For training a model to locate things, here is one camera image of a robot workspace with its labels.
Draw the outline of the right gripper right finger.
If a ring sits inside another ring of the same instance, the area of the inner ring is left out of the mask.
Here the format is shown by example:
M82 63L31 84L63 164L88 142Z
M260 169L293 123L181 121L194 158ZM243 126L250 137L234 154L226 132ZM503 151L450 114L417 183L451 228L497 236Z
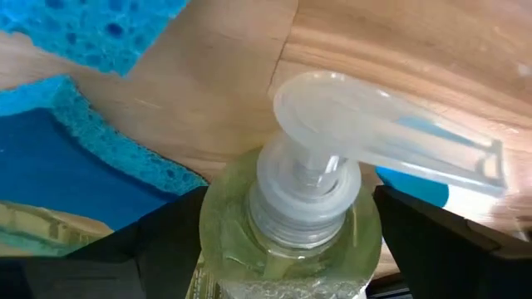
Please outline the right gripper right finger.
M532 243L388 186L373 198L413 299L532 299Z

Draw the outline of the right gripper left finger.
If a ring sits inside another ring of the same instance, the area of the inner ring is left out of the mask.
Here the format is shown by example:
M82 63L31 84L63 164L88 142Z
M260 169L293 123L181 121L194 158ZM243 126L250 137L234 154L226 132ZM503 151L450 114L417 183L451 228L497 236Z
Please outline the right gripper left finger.
M0 257L0 299L185 299L206 191L198 187L64 257Z

